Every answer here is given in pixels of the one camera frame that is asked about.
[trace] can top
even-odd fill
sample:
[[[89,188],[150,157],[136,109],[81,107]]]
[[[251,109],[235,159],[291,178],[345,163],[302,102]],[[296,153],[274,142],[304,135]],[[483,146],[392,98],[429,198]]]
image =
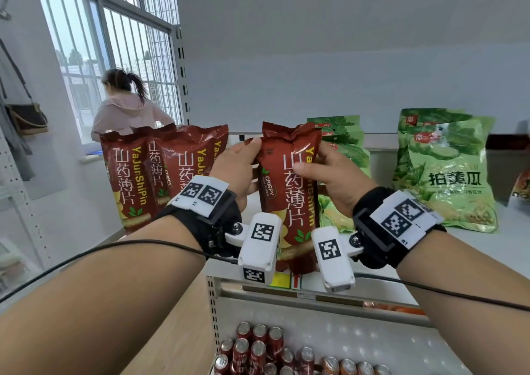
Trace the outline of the can top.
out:
[[[233,345],[234,345],[234,340],[232,340],[232,339],[224,339],[222,341],[222,343],[221,343],[221,350],[223,350],[223,351],[230,350]]]
[[[229,358],[224,354],[221,354],[215,359],[215,369],[225,369],[229,366]]]
[[[283,337],[283,332],[279,327],[275,326],[273,328],[270,328],[269,337],[272,340],[279,340]]]
[[[357,371],[359,375],[375,375],[374,368],[366,361],[357,363]]]
[[[278,370],[276,369],[276,365],[272,362],[265,364],[263,367],[263,375],[276,375],[277,373]]]
[[[386,365],[382,365],[382,364],[376,365],[374,367],[374,371],[376,375],[392,375],[392,373],[390,372],[390,369],[388,369]]]
[[[237,331],[240,335],[246,335],[248,332],[250,332],[250,324],[248,322],[242,322],[239,325],[237,325]]]
[[[254,336],[264,337],[267,334],[267,328],[265,325],[256,325],[254,326]]]
[[[285,363],[291,364],[292,362],[295,361],[295,355],[293,354],[293,352],[290,349],[285,347],[282,350],[282,360]]]
[[[280,369],[280,375],[295,375],[295,371],[288,366],[284,366],[282,369]]]
[[[237,339],[235,341],[234,349],[238,353],[246,353],[248,351],[248,340],[244,338]]]
[[[267,352],[267,347],[265,346],[265,343],[263,343],[261,340],[256,340],[254,343],[252,343],[252,353],[254,355],[257,355],[258,357],[261,355],[264,355]]]
[[[323,366],[331,371],[339,370],[339,362],[336,360],[335,357],[324,357]]]
[[[304,347],[301,349],[301,359],[303,361],[314,361],[315,355],[313,354],[313,350],[310,347]]]
[[[349,358],[344,358],[340,362],[340,369],[346,375],[355,375],[357,373],[357,367],[355,366],[355,363]]]

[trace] wooden floor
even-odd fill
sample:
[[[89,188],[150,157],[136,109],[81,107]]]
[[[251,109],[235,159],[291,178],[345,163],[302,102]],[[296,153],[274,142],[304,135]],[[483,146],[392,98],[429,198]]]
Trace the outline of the wooden floor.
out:
[[[122,375],[207,375],[214,353],[206,278],[199,274]]]

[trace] hand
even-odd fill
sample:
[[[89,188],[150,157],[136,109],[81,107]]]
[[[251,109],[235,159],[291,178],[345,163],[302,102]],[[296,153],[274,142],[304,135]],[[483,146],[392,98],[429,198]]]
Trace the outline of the hand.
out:
[[[374,180],[327,142],[320,144],[314,163],[296,163],[293,170],[301,177],[324,183],[336,208],[349,218],[359,199],[377,187]]]
[[[237,206],[242,212],[247,207],[247,195],[258,190],[252,183],[252,163],[261,149],[261,138],[255,137],[248,145],[240,142],[221,153],[211,168],[210,177],[229,184],[229,190],[237,195]]]

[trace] handbag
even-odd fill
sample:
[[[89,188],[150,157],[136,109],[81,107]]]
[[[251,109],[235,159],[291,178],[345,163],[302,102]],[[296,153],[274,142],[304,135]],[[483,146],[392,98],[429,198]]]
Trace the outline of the handbag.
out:
[[[28,91],[22,73],[11,58],[2,39],[0,39],[0,47],[4,51],[9,62],[11,63],[13,70],[17,74],[19,81],[21,82],[27,96],[30,99],[30,103],[28,104],[5,104],[7,113],[15,129],[17,130],[17,133],[19,135],[35,135],[42,132],[48,132],[48,118],[41,111],[39,104],[33,101],[33,98],[31,97],[30,92]],[[4,84],[2,83],[2,78],[0,78],[0,88],[2,89],[4,99],[7,99],[7,93],[5,92]]]

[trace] dark hair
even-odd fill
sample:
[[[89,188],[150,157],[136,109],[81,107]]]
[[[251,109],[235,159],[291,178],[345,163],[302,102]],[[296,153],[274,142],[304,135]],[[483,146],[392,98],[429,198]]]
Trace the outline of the dark hair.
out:
[[[143,103],[145,98],[145,85],[142,78],[135,73],[125,72],[120,68],[113,68],[106,71],[101,79],[102,84],[108,84],[113,88],[129,92],[132,91],[132,82],[136,85],[136,91],[138,91],[138,96],[140,96],[140,100]]]

